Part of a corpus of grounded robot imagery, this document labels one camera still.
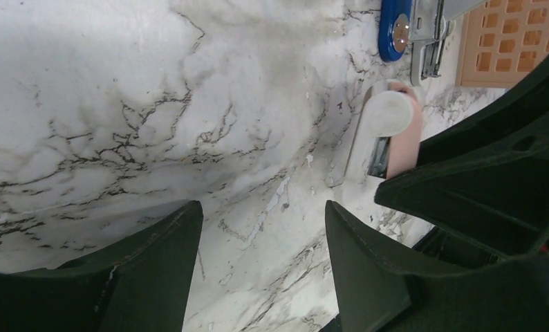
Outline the white tube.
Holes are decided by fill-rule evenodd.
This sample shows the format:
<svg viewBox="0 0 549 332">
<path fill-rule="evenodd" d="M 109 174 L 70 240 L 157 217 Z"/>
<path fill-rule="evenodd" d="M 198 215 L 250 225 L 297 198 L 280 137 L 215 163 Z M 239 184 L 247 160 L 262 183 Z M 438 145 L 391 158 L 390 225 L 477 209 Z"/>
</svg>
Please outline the white tube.
<svg viewBox="0 0 549 332">
<path fill-rule="evenodd" d="M 422 81 L 441 76 L 440 65 L 444 49 L 444 39 L 433 42 L 429 40 L 413 42 L 410 76 L 414 86 L 421 86 Z"/>
</svg>

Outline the small white brown eraser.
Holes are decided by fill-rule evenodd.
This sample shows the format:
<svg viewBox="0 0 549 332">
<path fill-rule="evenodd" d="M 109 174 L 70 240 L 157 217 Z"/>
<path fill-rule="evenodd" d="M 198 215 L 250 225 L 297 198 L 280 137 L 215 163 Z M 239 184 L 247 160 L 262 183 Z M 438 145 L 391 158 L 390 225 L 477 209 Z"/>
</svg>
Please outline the small white brown eraser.
<svg viewBox="0 0 549 332">
<path fill-rule="evenodd" d="M 363 99 L 344 178 L 390 179 L 416 167 L 422 136 L 422 100 L 397 80 L 375 83 Z"/>
</svg>

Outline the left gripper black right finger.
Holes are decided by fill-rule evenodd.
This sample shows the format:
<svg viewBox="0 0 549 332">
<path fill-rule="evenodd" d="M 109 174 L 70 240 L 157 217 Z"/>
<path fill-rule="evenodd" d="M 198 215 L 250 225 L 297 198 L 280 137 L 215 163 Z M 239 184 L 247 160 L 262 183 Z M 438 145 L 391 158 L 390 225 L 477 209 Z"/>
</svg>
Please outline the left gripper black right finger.
<svg viewBox="0 0 549 332">
<path fill-rule="evenodd" d="M 325 226 L 344 331 L 549 331 L 549 254 L 466 269 L 402 245 L 334 201 Z"/>
</svg>

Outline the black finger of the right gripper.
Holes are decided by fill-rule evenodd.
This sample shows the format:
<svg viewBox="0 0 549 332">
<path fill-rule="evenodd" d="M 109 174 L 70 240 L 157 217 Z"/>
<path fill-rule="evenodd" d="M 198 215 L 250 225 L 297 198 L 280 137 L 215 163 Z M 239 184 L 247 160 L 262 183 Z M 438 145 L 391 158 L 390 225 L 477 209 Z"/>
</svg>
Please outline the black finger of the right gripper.
<svg viewBox="0 0 549 332">
<path fill-rule="evenodd" d="M 549 239 L 549 55 L 474 115 L 421 143 L 415 168 L 382 182 L 375 202 L 496 255 Z"/>
</svg>

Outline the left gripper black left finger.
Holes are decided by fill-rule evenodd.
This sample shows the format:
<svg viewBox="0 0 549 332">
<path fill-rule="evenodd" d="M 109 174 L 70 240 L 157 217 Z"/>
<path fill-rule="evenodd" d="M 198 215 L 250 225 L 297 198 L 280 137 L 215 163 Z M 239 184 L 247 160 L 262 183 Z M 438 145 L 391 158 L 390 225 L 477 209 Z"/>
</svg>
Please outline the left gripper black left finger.
<svg viewBox="0 0 549 332">
<path fill-rule="evenodd" d="M 181 331 L 203 219 L 186 201 L 55 269 L 0 273 L 0 331 Z"/>
</svg>

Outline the blue stapler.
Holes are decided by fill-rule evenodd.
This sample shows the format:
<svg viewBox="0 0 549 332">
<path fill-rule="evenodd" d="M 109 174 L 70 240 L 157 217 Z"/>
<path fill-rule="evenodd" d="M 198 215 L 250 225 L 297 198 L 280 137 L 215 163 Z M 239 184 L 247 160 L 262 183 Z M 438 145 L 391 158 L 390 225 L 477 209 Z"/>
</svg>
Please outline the blue stapler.
<svg viewBox="0 0 549 332">
<path fill-rule="evenodd" d="M 398 61 L 408 45 L 423 50 L 445 40 L 455 23 L 445 18 L 444 11 L 444 1 L 382 1 L 378 35 L 382 60 Z"/>
</svg>

